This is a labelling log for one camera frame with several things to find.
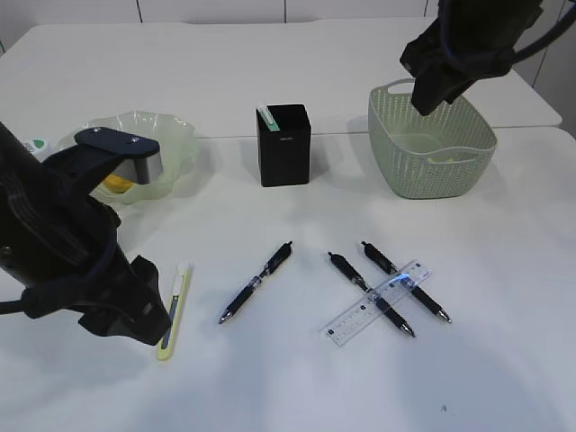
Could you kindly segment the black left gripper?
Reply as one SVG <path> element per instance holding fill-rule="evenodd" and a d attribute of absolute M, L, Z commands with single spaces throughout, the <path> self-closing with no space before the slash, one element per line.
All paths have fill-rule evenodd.
<path fill-rule="evenodd" d="M 158 291 L 158 269 L 143 256 L 115 256 L 97 276 L 72 274 L 22 292 L 24 314 L 38 319 L 60 310 L 82 313 L 78 323 L 98 337 L 126 337 L 155 346 L 171 328 Z"/>

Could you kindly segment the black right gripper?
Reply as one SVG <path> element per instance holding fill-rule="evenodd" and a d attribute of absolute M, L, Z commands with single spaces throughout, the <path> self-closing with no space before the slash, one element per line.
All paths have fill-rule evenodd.
<path fill-rule="evenodd" d="M 478 46 L 465 32 L 453 36 L 440 22 L 433 22 L 408 43 L 400 63 L 414 78 L 412 105 L 420 115 L 428 116 L 477 81 L 506 75 L 515 55 L 510 46 Z"/>

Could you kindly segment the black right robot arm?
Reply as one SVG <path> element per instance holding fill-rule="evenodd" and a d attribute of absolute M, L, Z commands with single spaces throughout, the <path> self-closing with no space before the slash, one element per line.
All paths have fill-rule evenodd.
<path fill-rule="evenodd" d="M 422 116 L 484 79 L 505 76 L 514 46 L 539 18 L 540 1 L 440 1 L 437 18 L 400 56 L 415 79 L 411 103 Z"/>

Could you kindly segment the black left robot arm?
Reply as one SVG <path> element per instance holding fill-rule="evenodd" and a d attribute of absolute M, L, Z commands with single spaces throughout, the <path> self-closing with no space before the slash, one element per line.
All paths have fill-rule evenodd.
<path fill-rule="evenodd" d="M 128 260 L 117 240 L 121 220 L 92 191 L 118 167 L 148 184 L 161 172 L 153 139 L 106 127 L 79 131 L 72 147 L 38 160 L 1 131 L 1 267 L 22 284 L 5 315 L 39 319 L 63 310 L 98 337 L 154 346 L 172 321 L 158 290 L 158 270 Z"/>

